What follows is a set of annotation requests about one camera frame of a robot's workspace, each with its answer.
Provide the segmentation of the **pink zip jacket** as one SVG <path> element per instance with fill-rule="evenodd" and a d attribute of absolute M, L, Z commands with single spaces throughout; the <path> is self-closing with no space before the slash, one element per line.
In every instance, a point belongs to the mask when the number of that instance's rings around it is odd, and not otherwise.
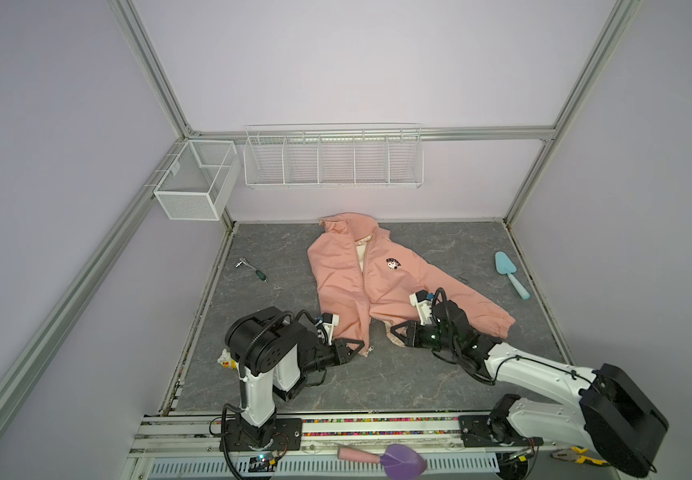
<path fill-rule="evenodd" d="M 507 338 L 515 319 L 502 307 L 465 285 L 413 250 L 395 243 L 372 217 L 341 213 L 320 220 L 324 232 L 308 248 L 320 310 L 339 318 L 338 339 L 370 346 L 370 326 L 390 328 L 419 321 L 410 296 L 438 288 L 461 307 L 469 324 L 486 334 Z"/>

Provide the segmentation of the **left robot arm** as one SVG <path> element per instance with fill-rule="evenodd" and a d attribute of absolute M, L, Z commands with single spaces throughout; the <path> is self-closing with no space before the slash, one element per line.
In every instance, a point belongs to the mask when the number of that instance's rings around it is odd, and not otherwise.
<path fill-rule="evenodd" d="M 288 401 L 308 386 L 313 372 L 349 363 L 365 342 L 337 338 L 340 317 L 268 307 L 235 321 L 225 336 L 240 382 L 243 428 L 259 436 L 276 417 L 276 398 Z"/>

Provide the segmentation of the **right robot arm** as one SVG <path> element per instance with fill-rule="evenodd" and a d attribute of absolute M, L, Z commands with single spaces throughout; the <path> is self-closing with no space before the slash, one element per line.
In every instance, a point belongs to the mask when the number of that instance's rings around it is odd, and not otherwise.
<path fill-rule="evenodd" d="M 552 441 L 589 449 L 635 478 L 656 472 L 668 420 L 636 382 L 608 363 L 592 369 L 549 360 L 485 334 L 455 302 L 413 302 L 419 320 L 391 329 L 405 346 L 430 350 L 488 386 L 509 383 L 542 396 L 504 395 L 468 436 L 512 446 Z"/>

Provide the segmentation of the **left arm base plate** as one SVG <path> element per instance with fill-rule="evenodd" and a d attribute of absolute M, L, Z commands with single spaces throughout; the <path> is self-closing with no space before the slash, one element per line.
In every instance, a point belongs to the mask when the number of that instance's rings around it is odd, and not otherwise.
<path fill-rule="evenodd" d="M 272 418 L 260 427 L 244 419 L 230 418 L 221 427 L 224 445 L 230 452 L 261 450 L 298 451 L 303 439 L 301 418 Z"/>

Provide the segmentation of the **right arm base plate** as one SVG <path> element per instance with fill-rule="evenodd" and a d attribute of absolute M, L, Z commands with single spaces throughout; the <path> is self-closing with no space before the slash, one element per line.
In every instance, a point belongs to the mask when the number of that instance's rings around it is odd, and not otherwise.
<path fill-rule="evenodd" d="M 458 420 L 461 439 L 467 448 L 544 445 L 542 438 L 521 436 L 505 420 L 493 422 L 489 415 L 460 415 Z"/>

